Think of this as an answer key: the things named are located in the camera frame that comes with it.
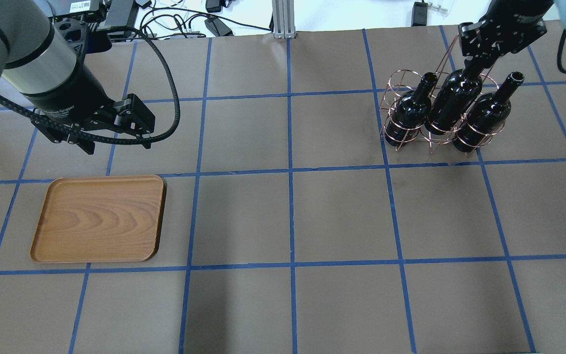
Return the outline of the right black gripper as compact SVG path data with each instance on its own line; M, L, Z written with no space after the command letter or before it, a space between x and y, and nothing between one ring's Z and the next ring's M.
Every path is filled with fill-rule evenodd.
M465 70L480 74L505 54L516 54L547 32L552 0L492 0L478 22L458 25Z

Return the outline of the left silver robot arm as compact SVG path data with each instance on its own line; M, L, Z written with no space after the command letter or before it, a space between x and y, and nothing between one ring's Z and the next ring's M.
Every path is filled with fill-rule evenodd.
M96 143L150 148L155 116L134 94L111 99L85 57L112 43L85 18L49 18L32 0L0 0L0 105L52 143L93 154Z

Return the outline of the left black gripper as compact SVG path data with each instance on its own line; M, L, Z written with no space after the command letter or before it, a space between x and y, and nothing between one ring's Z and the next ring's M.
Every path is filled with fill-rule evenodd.
M94 154L96 143L151 149L155 115L133 93L111 99L87 67L75 67L70 78L48 92L25 97L42 113L31 122L53 143L66 141L86 154Z

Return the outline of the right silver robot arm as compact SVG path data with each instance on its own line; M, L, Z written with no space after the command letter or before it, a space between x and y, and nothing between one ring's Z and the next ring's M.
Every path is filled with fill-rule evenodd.
M465 63L473 61L491 68L501 57L517 54L547 34L544 15L556 6L563 32L556 60L559 72L566 43L566 0L492 0L478 22L458 25L458 38Z

